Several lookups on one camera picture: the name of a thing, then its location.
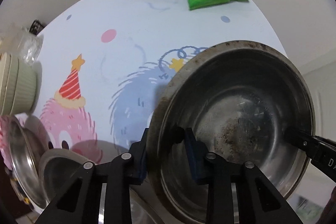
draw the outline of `blue curly hair drawing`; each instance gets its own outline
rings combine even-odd
[[[110,124],[114,143],[128,149],[139,141],[152,118],[166,85],[189,59],[205,47],[185,46],[166,52],[155,62],[145,62],[126,76],[112,95]]]

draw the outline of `silver bolt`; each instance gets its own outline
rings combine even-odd
[[[254,163],[251,162],[251,161],[247,161],[247,162],[245,162],[245,166],[249,169],[252,169],[254,167]]]
[[[131,155],[130,153],[123,153],[123,154],[121,155],[121,158],[122,158],[123,160],[129,160],[131,157],[132,157],[132,155]]]
[[[216,158],[216,154],[212,153],[212,152],[209,152],[209,153],[207,153],[206,157],[207,157],[208,160],[214,160]]]
[[[88,161],[88,162],[84,163],[83,167],[84,167],[84,169],[91,169],[93,167],[93,163]]]

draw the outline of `white tabletop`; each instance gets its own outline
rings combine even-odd
[[[33,115],[41,123],[29,118],[25,126],[45,145],[68,146],[96,163],[141,139],[165,85],[199,51],[251,40],[285,54],[253,1],[189,11],[187,0],[81,0],[40,35]],[[66,98],[69,82],[70,98],[85,99]]]

